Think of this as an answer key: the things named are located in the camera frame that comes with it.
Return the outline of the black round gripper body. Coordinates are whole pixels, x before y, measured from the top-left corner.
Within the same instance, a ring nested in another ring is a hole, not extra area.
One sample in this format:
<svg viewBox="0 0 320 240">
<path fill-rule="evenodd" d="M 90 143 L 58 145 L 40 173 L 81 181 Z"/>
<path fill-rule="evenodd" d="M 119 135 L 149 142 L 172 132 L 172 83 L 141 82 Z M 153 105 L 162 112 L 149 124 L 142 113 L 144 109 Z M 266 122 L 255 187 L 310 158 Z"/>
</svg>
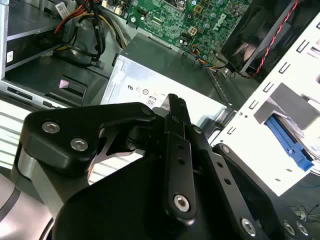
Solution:
<svg viewBox="0 0 320 240">
<path fill-rule="evenodd" d="M 218 189 L 193 170 L 196 219 L 190 226 L 164 211 L 164 165 L 156 158 L 136 160 L 85 188 L 61 209 L 55 240 L 236 240 Z"/>
</svg>

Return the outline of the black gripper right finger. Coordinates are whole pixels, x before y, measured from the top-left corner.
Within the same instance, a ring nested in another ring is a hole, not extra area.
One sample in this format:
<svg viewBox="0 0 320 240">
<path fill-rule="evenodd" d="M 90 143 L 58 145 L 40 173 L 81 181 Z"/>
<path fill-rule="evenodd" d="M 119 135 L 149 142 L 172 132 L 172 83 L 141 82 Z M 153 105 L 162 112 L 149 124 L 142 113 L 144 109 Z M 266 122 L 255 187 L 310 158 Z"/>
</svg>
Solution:
<svg viewBox="0 0 320 240">
<path fill-rule="evenodd" d="M 311 230 L 227 145 L 210 146 L 185 118 L 197 217 L 187 240 L 311 240 Z"/>
</svg>

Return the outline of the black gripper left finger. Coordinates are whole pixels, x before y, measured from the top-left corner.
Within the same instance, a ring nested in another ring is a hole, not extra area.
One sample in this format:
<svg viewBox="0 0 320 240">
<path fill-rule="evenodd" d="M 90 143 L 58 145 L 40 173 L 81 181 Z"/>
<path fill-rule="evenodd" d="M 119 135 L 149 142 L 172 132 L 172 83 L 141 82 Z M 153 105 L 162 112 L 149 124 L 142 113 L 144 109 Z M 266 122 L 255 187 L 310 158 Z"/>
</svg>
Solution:
<svg viewBox="0 0 320 240">
<path fill-rule="evenodd" d="M 25 119 L 21 145 L 28 156 L 72 181 L 86 175 L 98 157 L 142 150 L 137 160 L 163 163 L 164 212 L 189 226 L 196 218 L 191 144 L 185 136 L 189 113 L 175 94 L 162 106 L 165 116 L 140 102 L 37 111 Z"/>
</svg>

